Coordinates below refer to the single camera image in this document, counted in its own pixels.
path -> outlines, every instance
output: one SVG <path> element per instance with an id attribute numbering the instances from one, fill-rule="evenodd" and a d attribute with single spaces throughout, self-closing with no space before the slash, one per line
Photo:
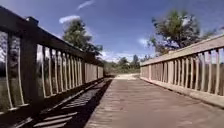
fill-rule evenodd
<path id="1" fill-rule="evenodd" d="M 146 83 L 117 76 L 86 128 L 223 128 L 224 111 Z"/>

handrail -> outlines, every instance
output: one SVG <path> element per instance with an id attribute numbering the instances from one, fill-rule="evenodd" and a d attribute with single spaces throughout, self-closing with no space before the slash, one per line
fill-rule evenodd
<path id="1" fill-rule="evenodd" d="M 172 51 L 141 65 L 141 79 L 224 108 L 224 35 Z"/>
<path id="2" fill-rule="evenodd" d="M 23 19 L 1 6 L 0 18 L 0 32 L 6 34 L 4 43 L 7 46 L 4 60 L 6 76 L 0 79 L 6 81 L 0 86 L 0 93 L 1 87 L 6 86 L 7 98 L 4 99 L 9 102 L 9 109 L 4 114 L 103 78 L 101 61 L 42 29 L 36 19 Z M 19 49 L 14 51 L 17 52 L 13 58 L 16 62 L 12 61 L 14 37 L 18 38 Z M 37 60 L 37 54 L 41 54 L 41 60 Z M 15 97 L 20 98 L 19 105 Z"/>
<path id="3" fill-rule="evenodd" d="M 55 50 L 60 50 L 85 59 L 88 62 L 102 65 L 100 61 L 96 61 L 91 57 L 92 55 L 78 50 L 74 46 L 38 27 L 36 24 L 30 23 L 26 19 L 19 17 L 1 6 L 0 17 L 0 31 L 13 34 L 17 37 L 30 38 L 43 46 L 54 48 Z"/>
<path id="4" fill-rule="evenodd" d="M 185 47 L 185 48 L 182 48 L 182 49 L 179 49 L 176 51 L 172 51 L 168 54 L 165 54 L 165 55 L 162 55 L 162 56 L 159 56 L 156 58 L 149 59 L 145 62 L 141 62 L 140 65 L 142 65 L 142 66 L 149 65 L 149 64 L 158 63 L 161 61 L 168 61 L 168 60 L 172 60 L 175 58 L 180 58 L 180 57 L 189 56 L 192 54 L 197 54 L 200 52 L 206 52 L 209 50 L 222 48 L 222 47 L 224 47 L 223 40 L 224 40 L 224 35 L 218 35 L 213 38 L 192 44 L 188 47 Z"/>

top rail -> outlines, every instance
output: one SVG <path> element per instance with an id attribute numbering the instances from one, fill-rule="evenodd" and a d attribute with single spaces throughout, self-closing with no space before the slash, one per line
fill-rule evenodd
<path id="1" fill-rule="evenodd" d="M 102 63 L 97 61 L 92 55 L 82 52 L 67 42 L 38 27 L 36 24 L 21 18 L 1 6 L 0 17 L 0 31 L 10 33 L 18 37 L 32 39 L 33 43 L 38 43 L 49 48 L 54 48 L 55 50 L 63 51 L 82 58 L 86 62 L 102 66 Z"/>
<path id="2" fill-rule="evenodd" d="M 148 61 L 140 63 L 141 66 L 149 65 L 153 63 L 159 63 L 162 61 L 168 61 L 175 58 L 180 58 L 184 56 L 189 56 L 201 52 L 210 51 L 213 49 L 218 49 L 224 47 L 224 35 L 219 35 L 207 40 L 203 40 L 201 42 L 198 42 L 196 44 L 192 44 L 186 48 L 173 51 L 169 54 L 165 54 L 163 56 L 159 56 L 153 59 L 150 59 Z"/>

railing post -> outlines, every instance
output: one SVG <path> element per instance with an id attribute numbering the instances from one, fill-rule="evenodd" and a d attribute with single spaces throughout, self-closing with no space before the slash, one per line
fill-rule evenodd
<path id="1" fill-rule="evenodd" d="M 38 21 L 28 17 L 27 21 L 37 26 Z M 37 43 L 31 39 L 21 38 L 20 42 L 20 80 L 25 103 L 33 103 L 40 99 L 36 80 Z"/>
<path id="2" fill-rule="evenodd" d="M 149 69 L 148 69 L 148 74 L 149 74 L 149 77 L 148 77 L 148 80 L 151 80 L 151 77 L 152 77 L 152 74 L 151 74 L 151 65 L 148 65 Z"/>
<path id="3" fill-rule="evenodd" d="M 168 83 L 173 84 L 174 79 L 174 61 L 168 62 Z"/>
<path id="4" fill-rule="evenodd" d="M 82 85 L 83 85 L 83 84 L 86 83 L 86 79 L 85 79 L 86 78 L 85 77 L 86 76 L 86 74 L 85 74 L 86 69 L 85 69 L 85 61 L 84 60 L 81 60 L 81 67 L 80 68 L 81 68 L 81 72 L 82 72 L 81 75 L 82 75 Z"/>

foliage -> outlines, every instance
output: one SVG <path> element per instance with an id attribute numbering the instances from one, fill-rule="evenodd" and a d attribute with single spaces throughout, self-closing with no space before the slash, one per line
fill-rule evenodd
<path id="1" fill-rule="evenodd" d="M 120 58 L 117 63 L 107 61 L 103 61 L 103 63 L 107 74 L 138 73 L 140 69 L 139 58 L 137 55 L 133 56 L 131 63 L 128 62 L 126 57 Z"/>
<path id="2" fill-rule="evenodd" d="M 149 60 L 151 59 L 151 56 L 150 55 L 145 55 L 145 57 L 143 59 L 141 59 L 141 62 L 144 62 L 146 60 Z"/>
<path id="3" fill-rule="evenodd" d="M 90 43 L 92 37 L 87 35 L 85 24 L 82 20 L 73 20 L 69 22 L 64 32 L 63 39 L 82 51 L 91 53 L 94 56 L 100 55 L 100 52 L 103 50 L 101 45 L 93 45 Z"/>
<path id="4" fill-rule="evenodd" d="M 173 10 L 164 19 L 153 18 L 152 23 L 157 36 L 151 36 L 148 44 L 154 46 L 159 55 L 197 43 L 215 33 L 215 30 L 209 31 L 201 36 L 197 19 L 186 11 Z"/>
<path id="5" fill-rule="evenodd" d="M 139 58 L 138 58 L 137 55 L 134 55 L 134 56 L 133 56 L 133 60 L 132 60 L 132 62 L 131 62 L 130 65 L 131 65 L 132 67 L 134 67 L 134 68 L 139 68 L 139 67 L 140 67 L 140 64 L 139 64 Z"/>

